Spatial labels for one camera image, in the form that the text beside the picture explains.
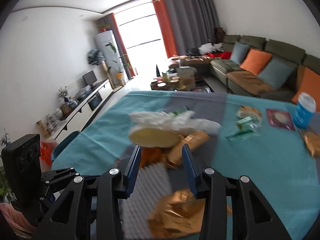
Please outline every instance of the white wall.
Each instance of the white wall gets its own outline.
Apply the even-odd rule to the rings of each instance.
[[[39,133],[36,122],[62,103],[58,89],[68,86],[74,96],[84,86],[83,74],[94,69],[98,81],[106,79],[100,66],[87,63],[98,33],[87,16],[71,8],[33,8],[9,15],[0,30],[0,137],[4,128],[11,141]]]
[[[320,27],[302,0],[214,0],[228,34],[284,41],[320,57]]]

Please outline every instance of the teal chair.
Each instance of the teal chair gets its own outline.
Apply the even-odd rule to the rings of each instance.
[[[79,131],[74,131],[70,133],[55,149],[53,150],[51,154],[51,163],[58,157],[58,155],[67,147],[67,145],[72,142],[74,138],[78,136],[80,132]]]

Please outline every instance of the metal bolt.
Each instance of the metal bolt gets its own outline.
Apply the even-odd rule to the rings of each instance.
[[[73,181],[74,181],[75,183],[79,183],[79,182],[81,182],[82,180],[83,180],[83,178],[82,178],[81,176],[75,177],[75,178],[73,179]]]
[[[248,183],[250,181],[250,179],[247,176],[242,176],[240,179],[244,183]]]
[[[119,169],[113,168],[113,169],[111,169],[111,170],[109,171],[109,173],[110,173],[111,175],[116,175],[116,174],[119,173]]]
[[[212,169],[212,168],[206,168],[206,169],[204,170],[204,172],[205,172],[206,174],[214,174],[214,169]]]

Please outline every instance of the monitor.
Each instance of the monitor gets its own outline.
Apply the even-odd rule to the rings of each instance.
[[[92,86],[93,83],[95,83],[97,81],[97,78],[96,78],[93,70],[88,72],[87,74],[84,74],[82,77],[83,77],[86,85]]]

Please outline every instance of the blue bottle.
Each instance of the blue bottle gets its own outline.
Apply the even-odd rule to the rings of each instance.
[[[315,112],[315,100],[307,93],[301,93],[298,97],[298,105],[293,117],[296,127],[306,129]]]

